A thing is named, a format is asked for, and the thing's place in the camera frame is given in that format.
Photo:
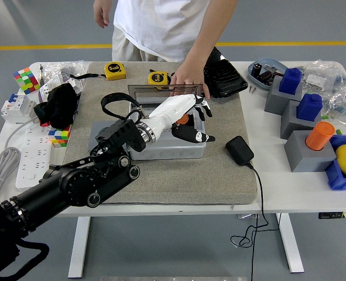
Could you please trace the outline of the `person's right hand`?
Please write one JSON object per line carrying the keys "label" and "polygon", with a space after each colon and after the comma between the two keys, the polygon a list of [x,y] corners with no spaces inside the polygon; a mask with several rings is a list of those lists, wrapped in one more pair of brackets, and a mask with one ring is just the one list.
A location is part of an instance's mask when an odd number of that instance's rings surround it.
{"label": "person's right hand", "polygon": [[93,4],[94,20],[96,24],[104,29],[109,25],[109,13],[112,8],[111,0],[95,0]]}

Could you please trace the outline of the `person's left hand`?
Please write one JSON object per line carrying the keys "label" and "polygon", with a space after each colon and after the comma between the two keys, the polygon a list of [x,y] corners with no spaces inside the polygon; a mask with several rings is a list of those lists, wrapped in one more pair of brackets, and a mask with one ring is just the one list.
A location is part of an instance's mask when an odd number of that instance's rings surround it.
{"label": "person's left hand", "polygon": [[187,56],[185,61],[179,66],[172,76],[172,84],[203,85],[203,92],[206,99],[210,99],[208,86],[204,82],[204,66],[206,60],[201,57]]}

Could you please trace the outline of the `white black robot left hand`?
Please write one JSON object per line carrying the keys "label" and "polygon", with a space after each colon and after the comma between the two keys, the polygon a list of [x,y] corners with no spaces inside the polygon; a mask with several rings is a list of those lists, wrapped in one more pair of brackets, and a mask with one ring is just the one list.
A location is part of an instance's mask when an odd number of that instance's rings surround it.
{"label": "white black robot left hand", "polygon": [[198,131],[193,127],[177,123],[192,108],[198,111],[202,121],[205,120],[202,110],[205,110],[206,114],[212,117],[210,107],[204,97],[199,97],[195,94],[185,94],[167,98],[146,119],[142,119],[138,123],[138,129],[145,142],[155,143],[159,140],[162,132],[168,129],[171,130],[174,137],[191,143],[215,141],[213,136]]}

